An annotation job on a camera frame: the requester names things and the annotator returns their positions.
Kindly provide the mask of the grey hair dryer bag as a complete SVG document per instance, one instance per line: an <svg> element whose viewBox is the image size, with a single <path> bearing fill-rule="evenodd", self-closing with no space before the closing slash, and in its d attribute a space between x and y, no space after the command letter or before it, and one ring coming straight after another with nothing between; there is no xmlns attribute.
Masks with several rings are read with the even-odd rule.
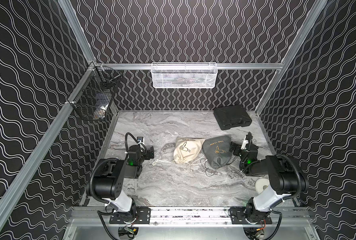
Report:
<svg viewBox="0 0 356 240"><path fill-rule="evenodd" d="M231 135L223 135L206 139L204 141L202 150L207 161L204 163L203 167L207 177L212 177L217 169L231 165L235 161L236 157L233 157L231 146ZM210 167L214 169L212 175L208 175L209 168L206 167L206 163L209 163Z"/></svg>

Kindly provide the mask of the beige hair dryer bag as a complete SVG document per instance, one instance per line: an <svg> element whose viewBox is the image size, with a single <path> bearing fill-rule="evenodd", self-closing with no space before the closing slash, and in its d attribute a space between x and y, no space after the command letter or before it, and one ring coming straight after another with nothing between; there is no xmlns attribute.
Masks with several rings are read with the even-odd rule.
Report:
<svg viewBox="0 0 356 240"><path fill-rule="evenodd" d="M186 165L188 168L205 164L208 160L203 154L200 157L205 138L178 137L173 143L165 144L160 152L160 158L153 161L152 166L157 164Z"/></svg>

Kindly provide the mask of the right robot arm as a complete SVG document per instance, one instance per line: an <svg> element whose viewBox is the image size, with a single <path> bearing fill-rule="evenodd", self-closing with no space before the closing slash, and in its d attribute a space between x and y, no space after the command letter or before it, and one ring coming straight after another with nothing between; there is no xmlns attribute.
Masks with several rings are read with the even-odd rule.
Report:
<svg viewBox="0 0 356 240"><path fill-rule="evenodd" d="M267 175L269 178L269 185L248 201L245 210L247 217L267 215L278 204L298 197L309 188L309 182L299 165L286 155L265 156L265 159L258 160L258 147L246 142L241 145L231 143L230 151L240 157L239 168L246 176Z"/></svg>

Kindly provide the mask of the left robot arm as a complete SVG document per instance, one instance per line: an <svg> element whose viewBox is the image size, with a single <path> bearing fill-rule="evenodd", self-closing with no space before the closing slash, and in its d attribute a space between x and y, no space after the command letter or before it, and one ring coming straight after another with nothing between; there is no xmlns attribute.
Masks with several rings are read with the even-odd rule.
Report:
<svg viewBox="0 0 356 240"><path fill-rule="evenodd" d="M155 157L154 147L146 147L143 137L125 134L126 156L123 160L109 158L99 160L86 185L86 195L111 207L114 212L134 212L134 200L123 192L124 179L138 179L143 163Z"/></svg>

